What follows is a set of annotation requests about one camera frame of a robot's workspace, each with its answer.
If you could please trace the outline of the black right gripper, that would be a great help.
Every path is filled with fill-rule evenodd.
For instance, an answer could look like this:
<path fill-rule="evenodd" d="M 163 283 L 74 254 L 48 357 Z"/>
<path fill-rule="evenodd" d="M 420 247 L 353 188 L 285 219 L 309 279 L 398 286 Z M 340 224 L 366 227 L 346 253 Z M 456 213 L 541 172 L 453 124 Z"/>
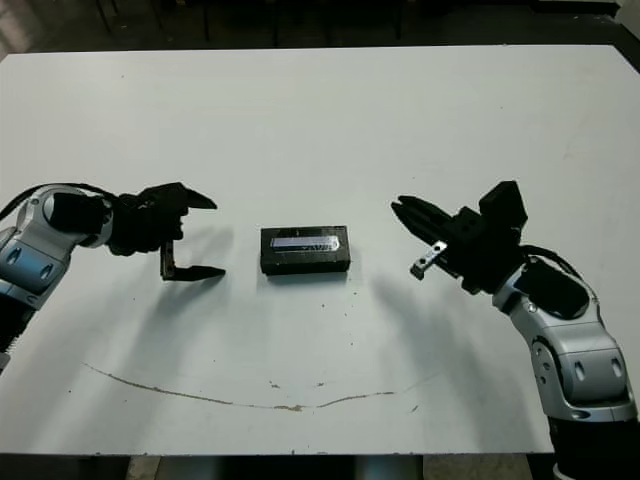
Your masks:
<path fill-rule="evenodd" d="M 411 267 L 418 279 L 436 266 L 459 279 L 462 289 L 472 295 L 494 294 L 524 262 L 519 243 L 525 213 L 503 218 L 464 206 L 450 215 L 411 195 L 400 195 L 391 209 L 411 234 L 428 245 Z"/>

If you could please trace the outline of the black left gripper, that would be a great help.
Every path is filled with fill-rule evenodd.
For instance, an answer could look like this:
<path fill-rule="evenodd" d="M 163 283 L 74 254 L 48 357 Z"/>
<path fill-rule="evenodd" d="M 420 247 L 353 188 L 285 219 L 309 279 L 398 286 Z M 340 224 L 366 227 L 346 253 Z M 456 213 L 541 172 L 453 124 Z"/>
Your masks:
<path fill-rule="evenodd" d="M 176 265 L 172 241 L 183 239 L 182 218 L 189 208 L 215 210 L 217 205 L 180 182 L 149 187 L 138 194 L 121 194 L 113 204 L 113 227 L 107 246 L 116 256 L 160 249 L 160 276 L 164 281 L 203 281 L 224 276 L 224 269 L 213 266 Z"/>

